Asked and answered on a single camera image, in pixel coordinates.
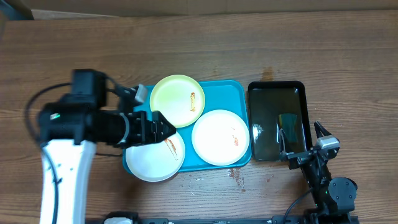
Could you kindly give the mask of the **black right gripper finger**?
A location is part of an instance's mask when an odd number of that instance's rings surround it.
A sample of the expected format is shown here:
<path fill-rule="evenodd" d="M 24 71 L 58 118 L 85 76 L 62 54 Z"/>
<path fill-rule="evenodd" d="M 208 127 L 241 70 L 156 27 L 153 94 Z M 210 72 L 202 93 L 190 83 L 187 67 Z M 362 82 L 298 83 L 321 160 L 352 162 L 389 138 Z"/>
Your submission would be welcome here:
<path fill-rule="evenodd" d="M 279 152 L 285 153 L 285 132 L 283 129 L 279 129 Z"/>
<path fill-rule="evenodd" d="M 329 131 L 327 131 L 321 124 L 319 121 L 315 121 L 314 122 L 314 128 L 315 128 L 315 132 L 317 135 L 317 138 L 322 138 L 325 136 L 330 136 L 331 133 Z"/>

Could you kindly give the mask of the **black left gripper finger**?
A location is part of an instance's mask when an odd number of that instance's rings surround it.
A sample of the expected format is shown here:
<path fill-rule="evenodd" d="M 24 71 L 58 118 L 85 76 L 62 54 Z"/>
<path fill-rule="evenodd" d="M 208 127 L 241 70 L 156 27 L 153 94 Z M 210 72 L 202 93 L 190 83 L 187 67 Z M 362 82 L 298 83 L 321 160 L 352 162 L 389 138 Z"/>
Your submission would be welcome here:
<path fill-rule="evenodd" d="M 164 141 L 176 133 L 176 128 L 172 125 L 163 123 L 161 125 L 161 140 Z"/>
<path fill-rule="evenodd" d="M 152 112 L 152 120 L 155 123 L 159 123 L 159 124 L 167 123 L 167 119 L 164 117 L 164 115 L 160 111 L 153 111 Z"/>

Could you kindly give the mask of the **green yellow scrub sponge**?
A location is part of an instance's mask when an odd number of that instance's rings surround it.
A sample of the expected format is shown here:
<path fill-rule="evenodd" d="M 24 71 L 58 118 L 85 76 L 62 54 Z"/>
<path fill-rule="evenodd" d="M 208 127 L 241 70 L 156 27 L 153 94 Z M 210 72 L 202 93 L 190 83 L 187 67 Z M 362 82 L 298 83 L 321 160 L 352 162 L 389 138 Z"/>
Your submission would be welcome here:
<path fill-rule="evenodd" d="M 298 143 L 296 133 L 297 115 L 284 113 L 279 115 L 279 127 L 283 129 L 289 142 Z"/>

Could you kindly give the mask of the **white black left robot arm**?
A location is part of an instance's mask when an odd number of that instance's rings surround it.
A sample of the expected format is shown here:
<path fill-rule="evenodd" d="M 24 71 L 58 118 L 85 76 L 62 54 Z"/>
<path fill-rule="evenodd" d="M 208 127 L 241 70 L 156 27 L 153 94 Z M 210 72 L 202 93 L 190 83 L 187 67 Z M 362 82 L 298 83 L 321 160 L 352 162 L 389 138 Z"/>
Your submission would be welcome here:
<path fill-rule="evenodd" d="M 156 111 L 112 113 L 88 104 L 49 103 L 39 114 L 44 170 L 41 223 L 84 223 L 96 145 L 121 148 L 159 143 L 175 127 Z"/>

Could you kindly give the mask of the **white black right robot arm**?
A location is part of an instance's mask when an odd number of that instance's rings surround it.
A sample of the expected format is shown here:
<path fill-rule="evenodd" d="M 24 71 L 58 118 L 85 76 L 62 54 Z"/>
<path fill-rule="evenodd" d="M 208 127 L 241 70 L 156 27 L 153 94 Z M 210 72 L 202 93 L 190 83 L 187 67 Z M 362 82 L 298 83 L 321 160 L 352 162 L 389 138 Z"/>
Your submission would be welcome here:
<path fill-rule="evenodd" d="M 357 184 L 346 177 L 333 178 L 327 163 L 337 156 L 340 140 L 328 132 L 318 121 L 314 123 L 317 143 L 308 151 L 294 153 L 283 129 L 279 130 L 279 159 L 289 163 L 289 169 L 301 169 L 308 190 L 296 199 L 285 212 L 282 223 L 358 223 L 352 217 Z M 307 195 L 313 197 L 315 208 L 309 208 L 301 216 L 289 213 Z"/>

